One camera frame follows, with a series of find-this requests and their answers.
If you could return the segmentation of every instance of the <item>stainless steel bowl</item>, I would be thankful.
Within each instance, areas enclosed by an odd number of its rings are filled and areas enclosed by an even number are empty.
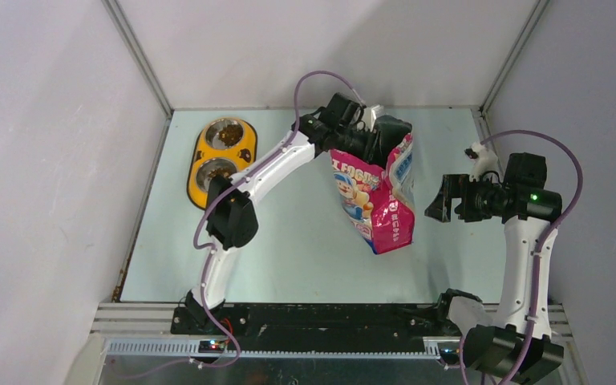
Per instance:
[[[231,176],[235,172],[237,172],[235,163],[225,158],[212,158],[205,161],[200,166],[200,169],[197,170],[195,182],[197,183],[197,187],[206,193],[209,190],[209,183],[211,183],[211,179],[214,176],[218,174],[222,174],[223,176]]]
[[[211,123],[205,130],[206,143],[216,150],[226,150],[235,147],[244,137],[244,127],[240,120],[219,119]]]

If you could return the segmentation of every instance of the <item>white wall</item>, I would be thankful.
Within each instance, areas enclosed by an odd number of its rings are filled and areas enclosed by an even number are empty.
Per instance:
[[[163,122],[100,0],[0,1],[0,383],[64,380]]]
[[[585,189],[556,240],[551,294],[591,383],[616,383],[616,2],[552,2],[489,117],[494,132],[545,132],[580,158]],[[571,198],[574,170],[555,147],[519,137],[501,149],[547,156],[547,186]]]
[[[478,105],[535,0],[124,0],[175,108],[290,106],[308,71],[386,105]],[[321,105],[340,85],[306,82]]]

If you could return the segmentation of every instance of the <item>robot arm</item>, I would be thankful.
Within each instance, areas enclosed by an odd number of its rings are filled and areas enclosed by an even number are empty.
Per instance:
[[[255,164],[263,164],[279,148],[282,149],[279,156],[269,160],[268,163],[253,176],[249,177],[248,174],[249,170],[253,169],[254,164],[245,171],[234,174],[230,182],[226,183],[226,181],[219,180],[217,183],[219,185],[229,186],[240,179],[248,178],[246,183],[238,190],[248,197],[252,205],[250,207],[257,205],[275,185],[285,179],[294,170],[316,157],[315,145],[310,142],[308,136],[299,132],[294,137],[294,140],[292,140],[292,143],[285,146],[289,136],[290,134],[287,134],[276,148],[256,161]],[[239,247],[226,247],[228,245],[224,245],[221,240],[214,235],[211,236],[211,241],[216,247],[212,250],[214,255],[212,256],[212,261],[205,276],[205,296],[207,306],[213,308],[220,305],[225,300],[225,290],[228,286],[230,274],[233,272],[233,267],[237,263],[242,245]],[[197,302],[201,304],[201,290],[199,290],[198,287],[192,289],[192,295]]]
[[[364,130],[357,128],[354,119],[358,111],[360,119],[369,117]],[[379,131],[374,125],[377,114],[382,112],[380,106],[366,107],[342,94],[335,94],[327,107],[300,118],[298,132],[288,133],[275,149],[246,170],[232,175],[229,180],[223,176],[211,180],[207,206],[234,184],[240,185],[216,205],[208,218],[206,229],[215,246],[204,279],[205,302],[209,308],[225,300],[225,290],[240,248],[249,243],[258,230],[254,206],[294,170],[327,150],[336,148],[364,156],[372,154],[372,148],[381,149]],[[396,121],[387,120],[394,125]],[[191,291],[201,305],[200,287]]]
[[[551,328],[546,310],[549,256],[557,230],[537,248],[538,238],[561,215],[561,196],[543,189],[546,180],[544,157],[512,154],[504,181],[493,183],[484,176],[496,171],[494,154],[479,144],[474,144],[466,153],[476,161],[472,174],[444,175],[438,196],[424,214],[448,222],[452,198],[460,198],[455,212],[461,220],[472,222],[500,217],[505,225],[505,277],[494,316],[485,312],[477,298],[455,296],[450,301],[448,319],[465,337],[466,366],[499,377],[504,377],[516,363],[523,344],[521,339],[528,333],[527,325],[531,321],[533,339],[526,360],[513,381],[534,383],[558,367],[563,359],[562,346],[550,342]],[[534,265],[536,253],[540,257],[538,267]],[[531,303],[531,290],[537,290],[536,304]],[[529,312],[531,306],[536,310],[533,317]]]

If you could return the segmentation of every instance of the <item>black bracket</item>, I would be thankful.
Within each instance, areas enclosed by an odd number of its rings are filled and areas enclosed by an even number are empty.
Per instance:
[[[505,377],[523,347],[523,335],[515,330],[478,325],[466,335],[464,363],[466,367],[489,375]],[[533,338],[525,360],[513,377],[515,383],[536,383],[563,363],[563,346]]]
[[[211,309],[211,314],[224,326],[231,326],[233,335],[241,335],[246,332],[249,311],[239,306],[227,306],[222,303]],[[184,304],[173,311],[171,321],[171,334],[220,334],[216,325],[209,320],[202,306],[189,291]]]
[[[436,335],[459,336],[459,327],[448,318],[450,303],[454,297],[465,297],[482,303],[477,296],[461,290],[448,289],[438,297],[438,301],[431,306],[409,310],[401,306],[410,320],[414,320],[417,325],[426,326],[429,330],[435,330]]]
[[[216,175],[209,183],[206,205],[232,187],[230,180]],[[242,247],[249,243],[258,231],[258,220],[249,194],[234,189],[223,198],[211,212],[206,231],[221,242],[223,249]]]
[[[442,223],[449,222],[452,219],[452,199],[461,198],[468,182],[468,174],[443,175],[438,195],[423,214]]]

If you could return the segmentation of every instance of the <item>pet food bag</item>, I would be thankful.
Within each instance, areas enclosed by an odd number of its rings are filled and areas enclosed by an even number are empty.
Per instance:
[[[393,135],[394,143],[385,135],[386,125],[378,126],[383,138],[377,140],[387,142],[378,143],[379,148],[392,148],[380,155],[380,161],[367,162],[347,152],[330,151],[343,211],[375,254],[411,244],[415,224],[411,126],[407,134],[403,132],[402,140],[400,134]]]

